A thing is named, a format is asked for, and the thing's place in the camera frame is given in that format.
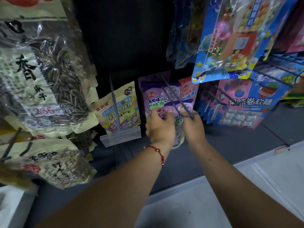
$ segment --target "price tag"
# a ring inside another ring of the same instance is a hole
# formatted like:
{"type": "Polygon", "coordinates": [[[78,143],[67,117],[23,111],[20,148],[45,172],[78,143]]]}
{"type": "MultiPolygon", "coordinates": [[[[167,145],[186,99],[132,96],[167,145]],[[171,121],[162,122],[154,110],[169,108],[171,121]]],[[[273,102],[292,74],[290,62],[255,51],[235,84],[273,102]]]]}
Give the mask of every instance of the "price tag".
{"type": "Polygon", "coordinates": [[[37,105],[37,106],[23,106],[31,113],[34,117],[42,117],[42,116],[53,116],[53,115],[64,115],[65,113],[58,105],[37,105]]]}

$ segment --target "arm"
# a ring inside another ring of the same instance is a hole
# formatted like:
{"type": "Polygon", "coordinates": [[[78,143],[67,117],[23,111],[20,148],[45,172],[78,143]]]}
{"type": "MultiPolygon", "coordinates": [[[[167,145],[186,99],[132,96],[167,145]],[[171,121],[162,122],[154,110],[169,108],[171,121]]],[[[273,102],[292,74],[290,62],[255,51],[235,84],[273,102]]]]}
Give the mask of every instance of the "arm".
{"type": "Polygon", "coordinates": [[[184,133],[233,227],[304,227],[300,219],[260,190],[207,142],[199,115],[194,120],[184,119],[184,133]]]}
{"type": "MultiPolygon", "coordinates": [[[[166,159],[175,139],[174,115],[168,112],[163,121],[159,110],[147,117],[146,134],[166,159]]],[[[37,227],[134,227],[161,168],[161,156],[147,147],[37,227]]]]}

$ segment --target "yellow candy bag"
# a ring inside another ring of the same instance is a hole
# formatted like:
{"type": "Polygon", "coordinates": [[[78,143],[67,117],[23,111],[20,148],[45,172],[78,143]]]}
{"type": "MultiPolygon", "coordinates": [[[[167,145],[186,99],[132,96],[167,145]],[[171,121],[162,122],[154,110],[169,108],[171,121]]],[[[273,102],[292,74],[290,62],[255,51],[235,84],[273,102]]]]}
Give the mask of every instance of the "yellow candy bag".
{"type": "MultiPolygon", "coordinates": [[[[119,120],[122,129],[140,125],[135,83],[132,81],[114,90],[119,120]]],[[[95,115],[107,134],[116,132],[117,119],[115,116],[112,93],[92,104],[95,115]]]]}

